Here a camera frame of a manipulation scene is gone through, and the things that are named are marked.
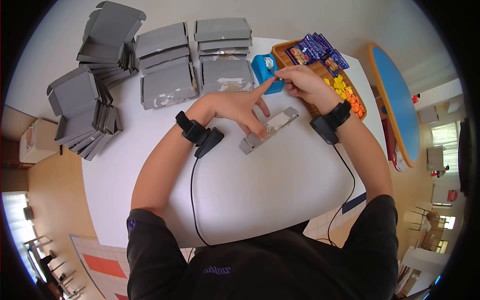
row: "wicker basket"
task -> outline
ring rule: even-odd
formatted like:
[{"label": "wicker basket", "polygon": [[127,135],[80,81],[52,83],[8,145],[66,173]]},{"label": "wicker basket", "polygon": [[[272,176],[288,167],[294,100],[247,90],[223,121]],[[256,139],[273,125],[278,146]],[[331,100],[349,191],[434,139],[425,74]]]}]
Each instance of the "wicker basket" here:
[{"label": "wicker basket", "polygon": [[[300,41],[301,40],[285,42],[282,44],[277,44],[272,47],[271,53],[275,57],[275,61],[279,70],[287,66],[293,66],[293,62],[291,61],[290,57],[285,53],[285,50],[287,48],[295,46]],[[315,74],[317,74],[318,76],[322,78],[326,78],[330,80],[330,82],[333,82],[332,74],[320,62],[316,61],[313,64],[309,65],[308,67],[312,69],[315,72]],[[343,70],[340,71],[340,75],[343,77],[343,81],[345,82],[345,84],[347,86],[352,87],[353,95],[358,97],[360,104],[363,106],[363,115],[360,118],[360,120],[365,119],[365,117],[367,116],[367,108],[365,107],[365,103],[363,103],[363,100],[361,99],[359,93],[357,92],[357,89],[355,89],[355,87],[352,84],[352,81],[350,81],[350,78],[345,74]],[[300,100],[302,101],[303,105],[307,108],[312,118],[320,115],[320,111],[315,105],[306,102],[302,98],[300,98]]]}]

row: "black wrist sensor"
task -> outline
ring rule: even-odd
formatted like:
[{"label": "black wrist sensor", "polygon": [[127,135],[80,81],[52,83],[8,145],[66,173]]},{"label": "black wrist sensor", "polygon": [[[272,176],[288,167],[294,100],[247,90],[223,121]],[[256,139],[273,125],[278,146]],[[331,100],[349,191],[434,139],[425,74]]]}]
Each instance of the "black wrist sensor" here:
[{"label": "black wrist sensor", "polygon": [[310,126],[315,130],[327,144],[338,143],[336,129],[350,117],[351,105],[348,101],[338,103],[335,108],[325,116],[316,116],[310,121]]},{"label": "black wrist sensor", "polygon": [[183,129],[182,136],[198,147],[195,151],[196,158],[202,158],[208,151],[212,150],[225,136],[216,127],[205,128],[195,120],[189,120],[183,111],[175,117],[177,124]]}]

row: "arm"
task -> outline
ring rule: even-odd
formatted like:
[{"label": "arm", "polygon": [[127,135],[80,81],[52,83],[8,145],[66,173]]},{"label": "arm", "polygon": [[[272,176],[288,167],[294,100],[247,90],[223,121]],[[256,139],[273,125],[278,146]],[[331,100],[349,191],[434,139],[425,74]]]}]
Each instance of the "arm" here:
[{"label": "arm", "polygon": [[[343,99],[304,65],[286,67],[276,76],[286,84],[291,96],[302,97],[326,115]],[[379,195],[393,195],[388,162],[375,137],[350,111],[350,118],[337,128],[337,135],[367,191],[367,202]]]},{"label": "arm", "polygon": [[[254,116],[252,107],[257,104],[266,117],[270,116],[261,96],[273,80],[265,81],[247,93],[205,95],[198,99],[185,115],[203,126],[213,117],[234,120],[246,134],[254,132],[266,138],[265,128]],[[131,209],[140,208],[163,216],[163,209],[193,146],[192,142],[182,136],[182,132],[178,124],[173,125],[148,156],[133,188]]]}]

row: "blue tape dispenser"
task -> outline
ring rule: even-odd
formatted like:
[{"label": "blue tape dispenser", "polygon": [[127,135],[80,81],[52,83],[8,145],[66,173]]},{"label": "blue tape dispenser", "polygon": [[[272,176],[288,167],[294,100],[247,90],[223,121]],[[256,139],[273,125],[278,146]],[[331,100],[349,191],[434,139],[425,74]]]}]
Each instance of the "blue tape dispenser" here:
[{"label": "blue tape dispenser", "polygon": [[[259,84],[264,83],[268,78],[275,77],[274,72],[278,71],[278,67],[276,66],[276,62],[272,54],[256,55],[252,61],[252,69],[255,73],[255,76],[257,76]],[[284,83],[285,81],[281,78],[276,79],[265,92],[265,94],[267,95],[280,92]]]}]

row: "blue table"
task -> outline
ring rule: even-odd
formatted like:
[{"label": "blue table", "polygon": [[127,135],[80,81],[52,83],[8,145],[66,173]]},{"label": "blue table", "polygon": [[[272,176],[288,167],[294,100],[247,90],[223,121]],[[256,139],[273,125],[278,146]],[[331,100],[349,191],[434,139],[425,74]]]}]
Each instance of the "blue table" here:
[{"label": "blue table", "polygon": [[419,156],[420,135],[417,113],[407,84],[396,65],[378,45],[369,44],[368,54],[397,145],[406,164],[413,167]]}]

